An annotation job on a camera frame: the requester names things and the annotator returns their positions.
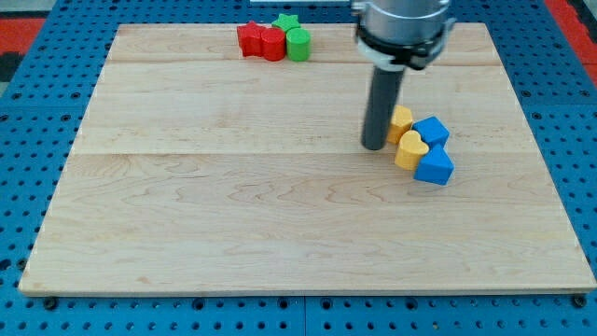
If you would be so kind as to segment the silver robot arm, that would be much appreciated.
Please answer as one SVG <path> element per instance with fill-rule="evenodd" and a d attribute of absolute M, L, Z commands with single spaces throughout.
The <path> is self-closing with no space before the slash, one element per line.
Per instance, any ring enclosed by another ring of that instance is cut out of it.
<path fill-rule="evenodd" d="M 444 50 L 456 19 L 450 0 L 359 0 L 354 41 L 373 64 L 361 144 L 385 146 L 405 71 L 423 70 Z"/>

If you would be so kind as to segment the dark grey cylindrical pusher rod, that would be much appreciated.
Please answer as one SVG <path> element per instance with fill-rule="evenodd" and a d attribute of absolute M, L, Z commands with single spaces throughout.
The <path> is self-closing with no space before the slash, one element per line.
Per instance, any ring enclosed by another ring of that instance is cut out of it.
<path fill-rule="evenodd" d="M 404 72 L 403 67 L 397 71 L 379 67 L 373 70 L 361 132 L 361 144 L 368 150 L 380 150 L 385 146 Z"/>

